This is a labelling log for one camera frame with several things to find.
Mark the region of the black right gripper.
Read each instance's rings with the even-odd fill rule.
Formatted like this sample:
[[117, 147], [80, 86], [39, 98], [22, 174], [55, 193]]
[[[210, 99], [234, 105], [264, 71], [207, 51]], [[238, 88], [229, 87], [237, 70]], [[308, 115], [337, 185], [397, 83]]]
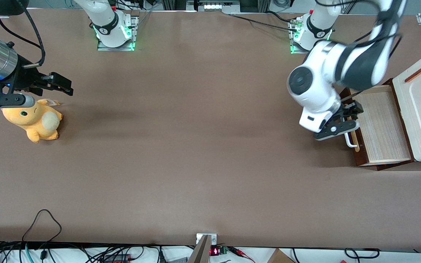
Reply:
[[47, 90], [59, 91], [69, 96], [73, 95], [72, 82], [68, 78], [59, 73], [45, 75], [36, 68], [25, 69], [23, 66], [30, 64], [30, 62], [21, 55], [18, 55], [17, 58], [15, 69], [4, 79], [4, 85], [10, 89], [10, 93], [25, 91], [42, 96], [44, 91]]

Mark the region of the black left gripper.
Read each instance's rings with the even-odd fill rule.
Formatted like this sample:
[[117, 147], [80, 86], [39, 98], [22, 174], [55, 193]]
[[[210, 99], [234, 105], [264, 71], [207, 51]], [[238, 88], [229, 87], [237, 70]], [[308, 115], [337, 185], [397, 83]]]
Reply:
[[358, 119], [359, 113], [363, 113], [364, 109], [361, 103], [353, 100], [350, 104], [344, 104], [334, 113], [332, 118], [326, 123], [327, 129], [351, 129], [352, 120]]

